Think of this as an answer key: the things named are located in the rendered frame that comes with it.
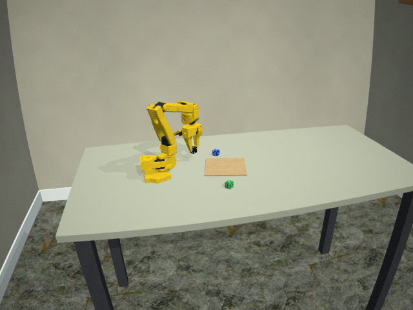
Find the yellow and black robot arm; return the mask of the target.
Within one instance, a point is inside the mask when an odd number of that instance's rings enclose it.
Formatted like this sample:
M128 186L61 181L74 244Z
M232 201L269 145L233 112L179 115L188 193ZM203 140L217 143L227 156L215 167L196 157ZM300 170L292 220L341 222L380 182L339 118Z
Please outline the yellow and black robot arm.
M176 166L177 152L176 139L165 118L164 112L182 112L182 124L193 125L199 119L199 107L193 103L178 101L177 103L157 102L155 105L151 104L146 109L159 141L161 141L159 149L161 149L162 154L157 156L141 156L142 168L145 173L145 183L160 183L171 179L171 173L167 172L170 172L170 169Z

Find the green die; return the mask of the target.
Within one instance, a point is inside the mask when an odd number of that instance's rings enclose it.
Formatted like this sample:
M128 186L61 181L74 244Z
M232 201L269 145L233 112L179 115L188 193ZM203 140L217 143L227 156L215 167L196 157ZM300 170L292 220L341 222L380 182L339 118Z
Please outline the green die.
M225 182L225 188L231 189L232 187L234 187L234 182L233 181L228 180L228 181Z

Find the tan mat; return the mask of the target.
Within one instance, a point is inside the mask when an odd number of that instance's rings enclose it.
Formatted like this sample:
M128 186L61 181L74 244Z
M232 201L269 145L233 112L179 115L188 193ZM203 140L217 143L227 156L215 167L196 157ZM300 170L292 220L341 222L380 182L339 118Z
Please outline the tan mat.
M207 158L205 176L247 176L245 158Z

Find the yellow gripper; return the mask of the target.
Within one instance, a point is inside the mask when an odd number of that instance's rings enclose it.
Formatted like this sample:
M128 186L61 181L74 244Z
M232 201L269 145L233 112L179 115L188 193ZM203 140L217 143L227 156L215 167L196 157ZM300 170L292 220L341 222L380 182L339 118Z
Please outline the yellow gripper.
M202 135L203 129L201 124L194 123L193 125L186 124L181 130L173 133L173 135L183 136L185 143L190 152L192 152L192 137L194 138L194 146L199 147L199 136Z

